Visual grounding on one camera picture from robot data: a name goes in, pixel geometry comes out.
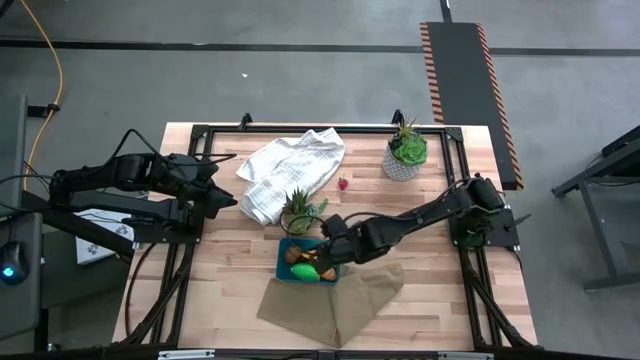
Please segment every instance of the blue bowl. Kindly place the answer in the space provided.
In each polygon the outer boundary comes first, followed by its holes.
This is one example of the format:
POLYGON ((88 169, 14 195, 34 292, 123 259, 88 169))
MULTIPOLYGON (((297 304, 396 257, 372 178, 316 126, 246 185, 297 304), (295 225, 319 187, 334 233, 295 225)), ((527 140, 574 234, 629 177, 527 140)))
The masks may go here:
POLYGON ((291 272, 291 265, 287 264, 284 260, 284 254, 287 252, 287 249, 293 245, 298 246, 302 251, 309 251, 314 246, 323 243, 322 240, 312 240, 312 239, 295 239, 295 238, 284 238, 280 240, 280 247, 278 248, 278 262, 276 265, 276 279, 284 282, 292 282, 292 283, 311 283, 311 284, 325 284, 325 285, 335 285, 336 282, 340 279, 340 266, 335 267, 336 271, 336 279, 334 281, 328 281, 325 279, 320 279, 320 281, 305 281, 296 277, 291 272))

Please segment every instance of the potted succulent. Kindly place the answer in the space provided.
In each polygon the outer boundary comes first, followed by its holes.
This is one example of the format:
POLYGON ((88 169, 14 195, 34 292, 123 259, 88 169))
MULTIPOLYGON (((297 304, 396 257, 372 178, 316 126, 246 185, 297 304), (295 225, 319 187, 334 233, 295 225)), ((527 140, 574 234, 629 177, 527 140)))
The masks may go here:
POLYGON ((315 217, 320 216, 329 200, 324 199, 318 206, 309 202, 309 194, 296 188, 291 197, 286 196, 286 203, 280 216, 280 226, 291 235, 303 235, 316 221, 315 217))
POLYGON ((427 162, 427 142, 413 131, 416 119, 407 124, 401 117, 399 130, 387 145, 382 169, 393 180, 405 181, 415 177, 422 164, 427 162))

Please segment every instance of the gray floor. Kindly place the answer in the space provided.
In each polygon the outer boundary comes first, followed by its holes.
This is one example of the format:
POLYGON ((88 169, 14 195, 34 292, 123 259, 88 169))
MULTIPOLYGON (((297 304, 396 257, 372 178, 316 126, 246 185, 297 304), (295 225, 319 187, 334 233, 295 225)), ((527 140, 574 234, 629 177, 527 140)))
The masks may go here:
MULTIPOLYGON (((418 45, 418 23, 441 20, 436 0, 31 3, 57 39, 418 45)), ((451 0, 451 6, 454 20, 481 23, 491 46, 640 47, 640 2, 633 0, 451 0)), ((0 34, 38 36, 19 6, 0 19, 0 34)), ((432 122, 420 55, 63 50, 60 56, 63 111, 40 145, 35 167, 42 173, 100 163, 129 127, 159 144, 168 121, 238 121, 249 111, 256 121, 384 123, 402 108, 432 122), (91 148, 81 147, 86 141, 91 148)), ((604 263, 580 197, 558 201, 549 189, 638 125, 640 58, 494 63, 526 186, 507 199, 516 212, 533 213, 519 232, 539 342, 638 358, 640 287, 582 291, 581 283, 605 274, 604 263)), ((46 50, 0 48, 0 79, 0 91, 27 94, 33 103, 49 102, 57 87, 46 50)), ((39 124, 29 121, 31 139, 39 124)), ((143 147, 132 142, 125 150, 143 147)), ((121 292, 57 310, 52 337, 68 347, 108 343, 121 292), (100 318, 84 320, 95 309, 100 318)), ((29 335, 4 342, 0 352, 26 351, 28 342, 29 335)))

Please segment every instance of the brown cloth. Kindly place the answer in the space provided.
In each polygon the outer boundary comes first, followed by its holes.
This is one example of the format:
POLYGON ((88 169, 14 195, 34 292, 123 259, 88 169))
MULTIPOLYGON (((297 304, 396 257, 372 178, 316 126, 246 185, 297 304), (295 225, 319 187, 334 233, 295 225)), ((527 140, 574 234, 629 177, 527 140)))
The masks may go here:
POLYGON ((404 286, 400 264, 352 271, 335 286, 271 279, 258 318, 333 347, 342 347, 404 286))

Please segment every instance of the wooden table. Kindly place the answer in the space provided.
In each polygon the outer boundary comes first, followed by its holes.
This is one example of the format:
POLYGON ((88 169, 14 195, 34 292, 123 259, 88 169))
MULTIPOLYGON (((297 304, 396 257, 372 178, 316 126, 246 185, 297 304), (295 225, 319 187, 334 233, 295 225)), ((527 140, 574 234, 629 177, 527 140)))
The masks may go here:
MULTIPOLYGON (((192 123, 167 124, 162 153, 186 153, 192 123)), ((480 172, 499 186, 497 166, 487 127, 463 127, 471 174, 480 172)), ((214 153, 237 153, 220 164, 214 181, 242 199, 245 181, 235 172, 253 152, 282 134, 217 134, 214 153)), ((381 168, 388 135, 341 134, 347 152, 340 169, 312 201, 329 200, 325 215, 348 215, 356 211, 398 214, 433 200, 446 187, 439 139, 427 137, 427 163, 417 178, 408 182, 388 179, 381 168), (349 187, 338 189, 338 177, 349 187)), ((312 234, 319 235, 319 229, 312 234)), ((208 220, 196 249, 180 336, 180 347, 198 348, 323 348, 323 344, 256 318, 269 279, 274 276, 278 240, 284 232, 263 227, 246 217, 240 206, 223 209, 208 220)), ((158 245, 141 266, 132 300, 135 326, 156 300, 167 246, 158 245)), ((497 303, 521 334, 535 343, 522 273, 513 254, 487 248, 493 292, 497 303)), ((140 253, 134 259, 134 265, 140 253)), ((400 263, 406 282, 367 327, 344 349, 367 350, 470 350, 473 348, 462 275, 457 251, 450 244, 446 222, 417 231, 388 255, 362 265, 373 268, 400 263)), ((483 334, 489 341, 484 307, 479 305, 483 334)), ((113 340, 124 338, 123 307, 113 340)), ((165 317, 166 336, 172 311, 165 317)))

